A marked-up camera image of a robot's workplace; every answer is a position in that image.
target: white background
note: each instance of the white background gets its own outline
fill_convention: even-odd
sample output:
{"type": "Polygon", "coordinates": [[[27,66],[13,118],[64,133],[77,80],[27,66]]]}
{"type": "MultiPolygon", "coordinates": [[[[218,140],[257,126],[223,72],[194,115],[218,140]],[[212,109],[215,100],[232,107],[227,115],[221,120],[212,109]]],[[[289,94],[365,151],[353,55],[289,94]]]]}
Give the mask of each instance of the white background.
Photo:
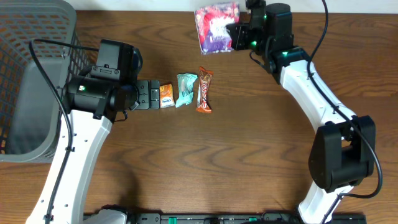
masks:
{"type": "MultiPolygon", "coordinates": [[[[195,9],[230,0],[66,0],[76,10],[128,11],[194,11],[195,9]]],[[[238,0],[241,11],[244,0],[238,0]]],[[[321,0],[268,0],[287,3],[292,12],[323,12],[321,0]]],[[[327,0],[330,12],[398,13],[398,0],[327,0]]]]}

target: snack package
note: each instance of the snack package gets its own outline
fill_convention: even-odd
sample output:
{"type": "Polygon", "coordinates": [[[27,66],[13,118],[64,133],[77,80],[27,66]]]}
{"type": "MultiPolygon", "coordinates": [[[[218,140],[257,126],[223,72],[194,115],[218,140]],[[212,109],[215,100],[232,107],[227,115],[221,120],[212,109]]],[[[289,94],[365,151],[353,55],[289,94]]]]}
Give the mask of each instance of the snack package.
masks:
{"type": "Polygon", "coordinates": [[[200,67],[197,111],[201,113],[211,113],[211,109],[207,104],[207,91],[209,90],[211,78],[213,78],[213,72],[200,67]]]}
{"type": "Polygon", "coordinates": [[[193,84],[198,78],[194,74],[179,74],[177,75],[178,80],[178,92],[180,93],[178,100],[175,102],[175,107],[180,107],[183,104],[188,105],[193,100],[193,84]]]}
{"type": "Polygon", "coordinates": [[[202,54],[232,50],[232,39],[225,26],[239,22],[237,2],[202,7],[195,11],[195,20],[202,54]]]}
{"type": "Polygon", "coordinates": [[[160,108],[174,106],[173,86],[171,84],[160,87],[160,108]]]}

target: wooden table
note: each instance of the wooden table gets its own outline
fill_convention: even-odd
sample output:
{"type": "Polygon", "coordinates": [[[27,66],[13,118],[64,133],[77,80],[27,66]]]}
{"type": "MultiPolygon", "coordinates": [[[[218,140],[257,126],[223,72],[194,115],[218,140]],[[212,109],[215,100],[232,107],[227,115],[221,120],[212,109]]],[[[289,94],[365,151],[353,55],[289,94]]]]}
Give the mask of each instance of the wooden table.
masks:
{"type": "MultiPolygon", "coordinates": [[[[311,52],[323,14],[294,14],[295,43],[311,52]]],[[[292,210],[312,182],[307,160],[314,132],[296,101],[249,58],[248,51],[201,55],[192,12],[78,12],[83,45],[114,39],[139,47],[139,79],[172,83],[176,74],[214,71],[213,114],[181,108],[133,111],[116,123],[99,154],[86,212],[119,204],[165,213],[255,213],[292,210]]],[[[398,16],[332,14],[315,63],[336,96],[377,127],[384,171],[380,195],[345,198],[339,212],[368,223],[398,218],[398,16]]],[[[49,164],[0,164],[0,223],[22,223],[44,186],[49,164]]],[[[356,187],[367,194],[376,173],[356,187]]]]}

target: plastic bin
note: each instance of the plastic bin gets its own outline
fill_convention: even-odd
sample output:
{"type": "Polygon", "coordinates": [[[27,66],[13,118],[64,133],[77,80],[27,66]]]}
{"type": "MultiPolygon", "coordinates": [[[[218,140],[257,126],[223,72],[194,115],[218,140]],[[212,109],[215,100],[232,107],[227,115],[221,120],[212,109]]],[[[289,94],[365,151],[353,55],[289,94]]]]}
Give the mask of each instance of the plastic bin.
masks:
{"type": "MultiPolygon", "coordinates": [[[[79,45],[75,25],[67,2],[0,0],[0,161],[52,161],[60,110],[28,44],[42,38],[79,45]]],[[[89,64],[83,50],[39,42],[34,49],[59,88],[89,64]]]]}

